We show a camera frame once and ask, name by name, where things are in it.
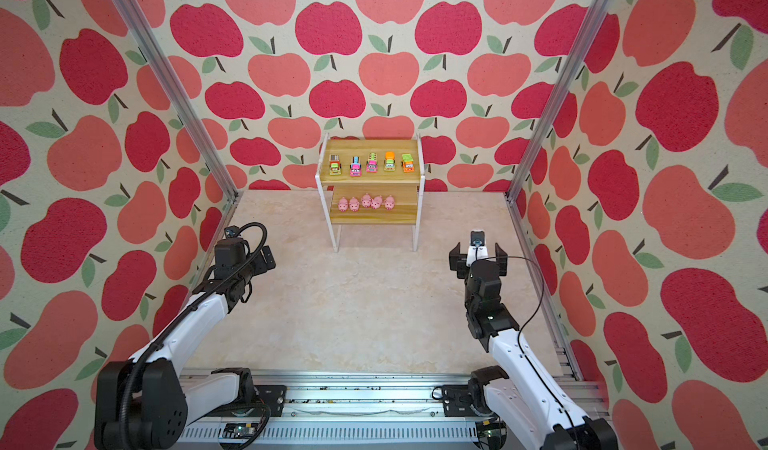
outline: beige floor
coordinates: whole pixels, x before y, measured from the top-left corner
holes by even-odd
[[[502,195],[425,194],[416,253],[410,226],[344,226],[333,253],[313,191],[248,190],[232,223],[253,220],[266,225],[277,268],[254,278],[251,300],[216,326],[188,367],[469,373],[494,364],[469,335],[448,252],[459,241],[466,251],[469,231],[483,228],[491,248],[522,254]],[[258,229],[246,233],[258,241]],[[537,303],[522,260],[510,260],[502,284],[522,324]],[[561,374],[541,313],[524,333],[547,370]]]

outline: toy car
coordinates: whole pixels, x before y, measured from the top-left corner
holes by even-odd
[[[360,157],[352,157],[350,176],[360,176]]]
[[[376,154],[371,152],[368,155],[368,167],[366,168],[366,172],[375,174],[377,171],[379,171],[379,163],[376,161]]]
[[[395,152],[384,154],[384,170],[388,172],[395,171]]]
[[[338,155],[331,155],[331,175],[341,175],[341,163],[339,162]]]
[[[402,171],[408,173],[413,172],[413,157],[411,157],[410,154],[403,154],[402,155]]]

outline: apple wallpaper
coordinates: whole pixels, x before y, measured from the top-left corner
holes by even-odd
[[[768,448],[768,0],[609,24],[524,178],[528,243],[625,450]]]
[[[427,190],[501,191],[591,0],[139,2],[180,79],[200,76],[189,96],[249,188],[313,188],[324,132],[419,132]],[[618,22],[601,38],[615,47]],[[612,53],[591,55],[590,70]],[[146,72],[149,105],[167,108]]]
[[[176,315],[226,204],[108,2],[0,0],[3,450],[93,447],[99,369]]]

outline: bottom shelf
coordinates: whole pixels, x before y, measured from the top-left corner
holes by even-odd
[[[389,195],[395,197],[395,208],[387,210],[382,204],[380,208],[363,208],[353,212],[339,211],[339,200],[345,197],[350,200],[353,196],[360,200],[366,193],[371,197],[381,195],[382,199]],[[334,225],[416,225],[418,210],[418,191],[413,184],[396,185],[336,185],[333,187],[333,198],[330,208],[331,223]]]

